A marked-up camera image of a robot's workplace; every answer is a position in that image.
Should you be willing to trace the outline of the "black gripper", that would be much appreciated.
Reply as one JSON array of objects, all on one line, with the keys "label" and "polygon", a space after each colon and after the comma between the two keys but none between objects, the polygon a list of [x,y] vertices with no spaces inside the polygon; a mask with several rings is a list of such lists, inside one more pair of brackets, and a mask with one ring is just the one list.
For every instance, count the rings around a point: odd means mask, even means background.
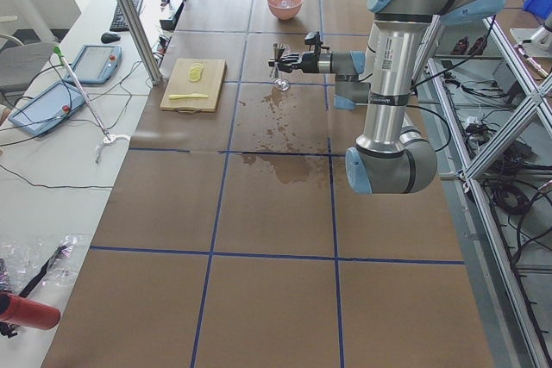
[{"label": "black gripper", "polygon": [[273,60],[269,62],[269,66],[277,72],[291,73],[301,70],[303,73],[332,73],[332,53],[286,53]]}]

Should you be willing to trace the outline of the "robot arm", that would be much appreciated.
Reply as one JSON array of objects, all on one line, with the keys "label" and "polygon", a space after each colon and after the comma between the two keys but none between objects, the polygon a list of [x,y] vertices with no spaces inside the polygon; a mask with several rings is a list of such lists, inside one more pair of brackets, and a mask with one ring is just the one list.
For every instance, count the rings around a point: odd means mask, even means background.
[{"label": "robot arm", "polygon": [[312,50],[287,53],[275,45],[273,72],[332,73],[335,105],[367,108],[363,132],[345,156],[350,187],[361,194],[414,193],[436,175],[436,154],[405,112],[417,51],[434,17],[445,25],[474,22],[499,13],[506,0],[367,0],[373,26],[365,52],[331,52],[318,33]]}]

